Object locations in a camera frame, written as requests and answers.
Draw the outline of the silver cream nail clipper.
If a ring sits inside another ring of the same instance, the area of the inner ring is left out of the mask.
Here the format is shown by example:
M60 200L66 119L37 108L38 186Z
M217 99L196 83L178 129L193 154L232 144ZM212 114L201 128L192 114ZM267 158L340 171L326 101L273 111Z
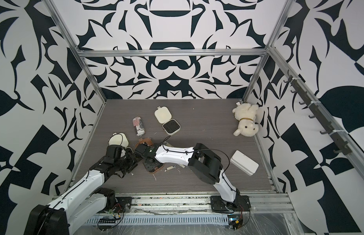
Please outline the silver cream nail clipper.
M171 145L170 143L168 143L168 142L164 142L163 144L164 144L165 146L172 147L172 145Z

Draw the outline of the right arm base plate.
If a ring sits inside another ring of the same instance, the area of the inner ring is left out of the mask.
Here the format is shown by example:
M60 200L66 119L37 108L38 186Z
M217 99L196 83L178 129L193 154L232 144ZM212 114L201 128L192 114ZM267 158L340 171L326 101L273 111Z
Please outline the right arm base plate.
M211 210L215 213L231 214L235 212L249 212L251 204L248 196L237 195L234 202L224 201L220 196L210 197Z

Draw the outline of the cream nail kit case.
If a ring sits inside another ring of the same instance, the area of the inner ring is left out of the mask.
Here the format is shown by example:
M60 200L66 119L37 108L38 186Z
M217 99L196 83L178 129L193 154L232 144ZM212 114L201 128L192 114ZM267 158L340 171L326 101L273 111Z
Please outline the cream nail kit case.
M180 124L172 118L172 114L167 107L158 107L154 112L154 115L158 122L162 124L162 128L169 136L172 136L180 131Z
M129 141L124 133L113 133L108 140L108 145L118 145L122 147L128 147Z

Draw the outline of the circuit board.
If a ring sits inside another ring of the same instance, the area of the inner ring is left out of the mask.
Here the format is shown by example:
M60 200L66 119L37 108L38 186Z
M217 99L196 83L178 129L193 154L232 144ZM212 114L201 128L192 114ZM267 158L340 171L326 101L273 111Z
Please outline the circuit board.
M97 227L100 230L105 230L115 226L116 224L116 218L103 217L98 220Z
M228 225L232 230L238 230L243 225L243 216L240 214L229 214L228 215Z

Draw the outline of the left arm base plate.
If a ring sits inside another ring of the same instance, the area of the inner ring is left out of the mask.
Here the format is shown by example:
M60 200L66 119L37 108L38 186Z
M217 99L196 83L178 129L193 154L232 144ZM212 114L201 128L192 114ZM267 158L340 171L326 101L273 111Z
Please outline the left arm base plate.
M131 209L132 197L120 196L115 197L114 204L110 209L111 213L126 213Z

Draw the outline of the wall hook rail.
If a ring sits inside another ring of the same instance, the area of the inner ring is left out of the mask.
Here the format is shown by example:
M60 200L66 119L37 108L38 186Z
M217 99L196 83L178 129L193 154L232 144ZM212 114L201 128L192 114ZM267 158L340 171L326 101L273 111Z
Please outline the wall hook rail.
M323 131L320 133L328 135L337 146L334 153L342 153L345 156L351 154L353 150L349 146L349 142L343 137L345 131L334 123L332 116L323 106L322 102L316 98L300 77L292 76L289 70L287 71L287 76L288 78L285 82L294 88L292 93L298 94L302 99L302 102L299 104L311 111L312 115L309 118L315 118L323 127Z

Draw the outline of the right circuit board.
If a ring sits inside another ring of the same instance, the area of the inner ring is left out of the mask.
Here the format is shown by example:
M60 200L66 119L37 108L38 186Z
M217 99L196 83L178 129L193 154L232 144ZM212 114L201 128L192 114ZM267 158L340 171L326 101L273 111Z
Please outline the right circuit board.
M243 225L243 216L240 214L229 214L228 215L228 225L232 230L238 230Z

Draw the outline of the cream nail kit case left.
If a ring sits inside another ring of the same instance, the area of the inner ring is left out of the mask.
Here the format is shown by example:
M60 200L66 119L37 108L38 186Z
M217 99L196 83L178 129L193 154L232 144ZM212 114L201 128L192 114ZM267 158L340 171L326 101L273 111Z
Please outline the cream nail kit case left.
M108 145L118 145L122 147L128 147L129 141L124 133L113 133L108 140Z

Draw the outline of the cream nail kit case centre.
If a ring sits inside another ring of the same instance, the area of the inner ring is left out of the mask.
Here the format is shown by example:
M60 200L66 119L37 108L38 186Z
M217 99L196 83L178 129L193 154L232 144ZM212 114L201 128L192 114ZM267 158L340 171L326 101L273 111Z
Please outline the cream nail kit case centre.
M154 112L154 115L158 122L162 124L162 128L169 136L172 136L180 131L180 124L172 118L172 114L167 107L158 107Z

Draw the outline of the white box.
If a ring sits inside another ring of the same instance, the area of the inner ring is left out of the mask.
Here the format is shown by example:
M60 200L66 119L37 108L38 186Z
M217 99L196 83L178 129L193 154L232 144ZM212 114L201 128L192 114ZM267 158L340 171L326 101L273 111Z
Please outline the white box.
M256 173L259 168L259 164L249 158L244 153L239 150L235 151L235 153L230 158L230 162L246 173L248 176L252 176Z

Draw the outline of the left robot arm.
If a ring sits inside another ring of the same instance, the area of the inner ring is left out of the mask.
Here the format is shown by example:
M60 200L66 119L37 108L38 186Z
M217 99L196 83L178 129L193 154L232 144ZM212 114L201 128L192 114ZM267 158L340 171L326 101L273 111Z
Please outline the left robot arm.
M106 154L69 190L47 205L30 213L24 234L72 235L100 211L120 207L115 192L102 185L113 175L123 178L141 159L132 149L119 145L107 147Z

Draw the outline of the left circuit board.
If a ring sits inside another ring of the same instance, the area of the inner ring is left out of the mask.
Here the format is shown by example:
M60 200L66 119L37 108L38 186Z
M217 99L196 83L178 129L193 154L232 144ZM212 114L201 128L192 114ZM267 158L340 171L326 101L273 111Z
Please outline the left circuit board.
M97 227L100 230L105 230L115 226L116 224L116 218L103 217L98 220Z

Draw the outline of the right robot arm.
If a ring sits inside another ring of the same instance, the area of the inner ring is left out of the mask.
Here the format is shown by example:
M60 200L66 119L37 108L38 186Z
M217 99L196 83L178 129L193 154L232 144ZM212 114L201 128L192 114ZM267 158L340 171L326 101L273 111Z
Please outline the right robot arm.
M189 148L169 147L165 144L139 144L135 148L135 155L150 167L165 163L189 167L202 182L216 188L222 201L237 208L240 206L240 192L227 178L221 158L215 152L216 150L200 143Z

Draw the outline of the crushed flag print can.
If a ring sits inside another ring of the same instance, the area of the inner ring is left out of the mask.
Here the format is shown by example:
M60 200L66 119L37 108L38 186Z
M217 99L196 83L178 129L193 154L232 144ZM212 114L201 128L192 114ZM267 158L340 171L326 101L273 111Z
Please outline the crushed flag print can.
M143 122L141 117L135 117L132 120L135 132L137 136L143 136L145 134L145 128L143 126Z

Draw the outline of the small cream clipper left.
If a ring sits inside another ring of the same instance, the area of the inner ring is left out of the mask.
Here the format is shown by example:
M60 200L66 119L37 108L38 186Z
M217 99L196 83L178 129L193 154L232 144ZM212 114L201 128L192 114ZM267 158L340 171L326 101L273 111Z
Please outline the small cream clipper left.
M175 166L175 165L173 165L173 166L169 166L169 167L167 167L167 168L166 168L165 172L166 172L166 171L169 171L169 170L172 170L172 169L175 169L175 168L176 168L176 166Z

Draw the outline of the white teddy bear plush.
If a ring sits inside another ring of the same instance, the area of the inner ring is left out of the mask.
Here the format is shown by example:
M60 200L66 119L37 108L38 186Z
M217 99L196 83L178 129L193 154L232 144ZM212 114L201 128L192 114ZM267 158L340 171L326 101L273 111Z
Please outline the white teddy bear plush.
M237 104L237 107L232 110L235 119L239 121L234 136L253 137L259 131L259 126L255 122L258 109L257 104Z

